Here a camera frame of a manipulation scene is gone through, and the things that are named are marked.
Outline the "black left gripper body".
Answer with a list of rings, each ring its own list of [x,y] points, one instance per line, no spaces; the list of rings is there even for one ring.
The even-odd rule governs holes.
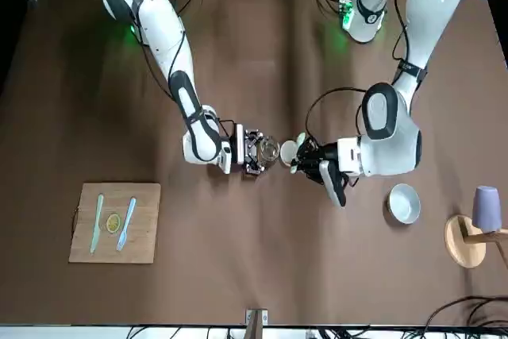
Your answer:
[[[318,148],[318,165],[325,164],[332,164],[334,167],[339,168],[338,144],[336,141],[320,145]]]

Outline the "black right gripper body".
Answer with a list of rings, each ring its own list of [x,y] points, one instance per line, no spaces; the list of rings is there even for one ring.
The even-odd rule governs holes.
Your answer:
[[[244,131],[244,164],[243,164],[243,169],[245,172],[252,172],[251,148],[252,148],[253,139],[254,139],[254,131],[253,130],[245,130]]]

